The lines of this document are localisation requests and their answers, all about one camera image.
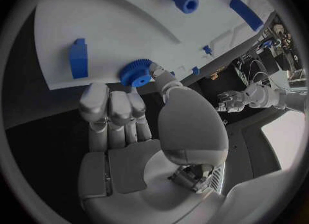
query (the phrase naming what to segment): blue gear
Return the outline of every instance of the blue gear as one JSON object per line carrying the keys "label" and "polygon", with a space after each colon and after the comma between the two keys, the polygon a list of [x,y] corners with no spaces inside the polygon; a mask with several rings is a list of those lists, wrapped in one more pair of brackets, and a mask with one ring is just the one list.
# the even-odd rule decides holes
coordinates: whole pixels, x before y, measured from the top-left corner
{"label": "blue gear", "polygon": [[124,86],[141,87],[151,80],[149,67],[152,61],[138,59],[125,66],[120,72],[120,81]]}

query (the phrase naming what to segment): hole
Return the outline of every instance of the hole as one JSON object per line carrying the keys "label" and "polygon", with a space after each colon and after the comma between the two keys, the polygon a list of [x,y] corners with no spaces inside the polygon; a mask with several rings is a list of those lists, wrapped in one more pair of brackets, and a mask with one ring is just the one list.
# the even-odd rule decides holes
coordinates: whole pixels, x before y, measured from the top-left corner
{"label": "hole", "polygon": [[188,4],[186,5],[187,9],[195,9],[196,7],[196,3],[194,1],[190,1],[188,2]]}

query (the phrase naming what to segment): white robotic hand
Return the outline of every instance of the white robotic hand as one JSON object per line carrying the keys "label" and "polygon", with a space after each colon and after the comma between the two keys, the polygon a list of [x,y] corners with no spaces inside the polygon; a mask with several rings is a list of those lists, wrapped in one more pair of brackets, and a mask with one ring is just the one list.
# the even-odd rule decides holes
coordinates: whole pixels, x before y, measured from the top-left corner
{"label": "white robotic hand", "polygon": [[227,91],[219,94],[219,104],[216,110],[218,112],[241,112],[245,105],[249,105],[251,108],[274,106],[284,109],[285,104],[282,96],[285,95],[285,92],[279,89],[272,90],[267,85],[252,83],[244,91]]}
{"label": "white robotic hand", "polygon": [[135,88],[130,93],[109,92],[107,85],[94,82],[84,91],[79,111],[89,122],[90,151],[123,148],[151,139],[146,106]]}

